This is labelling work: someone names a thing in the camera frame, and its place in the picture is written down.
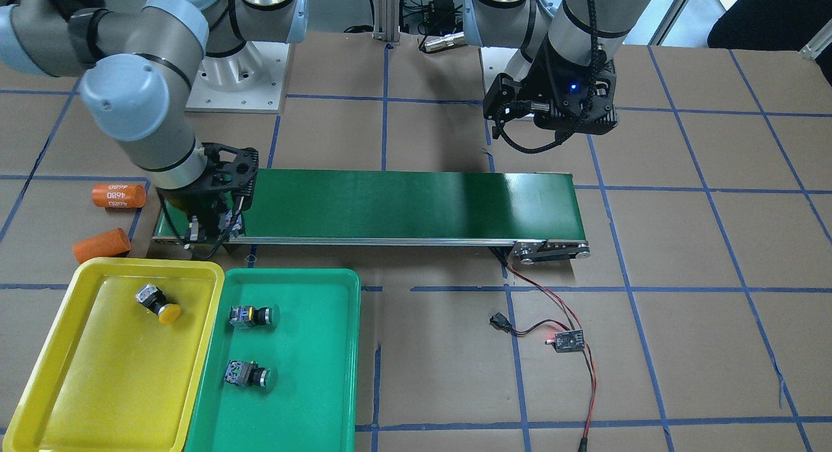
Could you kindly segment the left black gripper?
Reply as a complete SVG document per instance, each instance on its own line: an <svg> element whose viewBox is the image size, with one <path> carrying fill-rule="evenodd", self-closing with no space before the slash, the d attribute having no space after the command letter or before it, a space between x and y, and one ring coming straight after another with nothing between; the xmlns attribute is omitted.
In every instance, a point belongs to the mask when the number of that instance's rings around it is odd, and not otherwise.
<svg viewBox="0 0 832 452"><path fill-rule="evenodd" d="M528 75L514 81L507 73L494 79L484 97L484 119L511 121L533 114L541 129L568 131L582 114L586 96L593 94L591 108L580 134L605 135L618 123L614 106L616 72L603 49L597 52L598 71L579 66L559 55L551 46L541 46Z"/></svg>

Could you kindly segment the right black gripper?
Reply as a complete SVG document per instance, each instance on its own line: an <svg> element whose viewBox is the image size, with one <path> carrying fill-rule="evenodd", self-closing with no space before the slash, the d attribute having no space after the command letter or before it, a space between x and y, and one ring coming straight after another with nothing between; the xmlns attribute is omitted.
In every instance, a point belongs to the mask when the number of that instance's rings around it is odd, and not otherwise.
<svg viewBox="0 0 832 452"><path fill-rule="evenodd" d="M185 248L205 244L202 224L210 215L225 214L225 239L234 239L243 230L242 214L252 206L259 172L259 152L255 148L234 148L220 143L205 143L190 157L197 176L193 180L165 179L159 195L162 215L176 241Z"/></svg>

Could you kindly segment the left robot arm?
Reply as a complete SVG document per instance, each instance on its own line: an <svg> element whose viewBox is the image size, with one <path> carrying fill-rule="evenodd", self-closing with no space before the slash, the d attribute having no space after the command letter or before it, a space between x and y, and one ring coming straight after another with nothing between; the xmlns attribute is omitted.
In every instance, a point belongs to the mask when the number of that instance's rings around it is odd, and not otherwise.
<svg viewBox="0 0 832 452"><path fill-rule="evenodd" d="M604 135L618 125L614 55L651 0L465 0L470 46L516 50L490 82L493 123L532 115L559 135Z"/></svg>

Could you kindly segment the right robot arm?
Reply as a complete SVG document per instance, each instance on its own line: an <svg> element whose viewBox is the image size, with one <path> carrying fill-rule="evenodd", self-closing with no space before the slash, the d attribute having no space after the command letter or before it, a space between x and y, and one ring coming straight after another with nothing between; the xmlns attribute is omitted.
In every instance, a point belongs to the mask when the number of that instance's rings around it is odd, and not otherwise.
<svg viewBox="0 0 832 452"><path fill-rule="evenodd" d="M96 125L185 214L179 245L220 246L244 231L259 170L254 148L202 142L185 119L191 90L244 92L267 81L256 43L306 37L308 0L18 0L2 7L2 61L18 72L77 77Z"/></svg>

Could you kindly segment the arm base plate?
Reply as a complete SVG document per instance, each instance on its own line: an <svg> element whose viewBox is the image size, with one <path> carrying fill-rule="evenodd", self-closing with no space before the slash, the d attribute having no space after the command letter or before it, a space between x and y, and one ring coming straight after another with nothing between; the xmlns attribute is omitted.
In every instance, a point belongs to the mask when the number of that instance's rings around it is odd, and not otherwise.
<svg viewBox="0 0 832 452"><path fill-rule="evenodd" d="M189 112L278 114L292 45L250 41L237 54L205 57L191 89Z"/></svg>
<svg viewBox="0 0 832 452"><path fill-rule="evenodd" d="M532 61L522 50L507 47L485 47L481 49L482 82L485 96L484 108L508 101L538 101L535 88L529 86L526 78L532 69Z"/></svg>

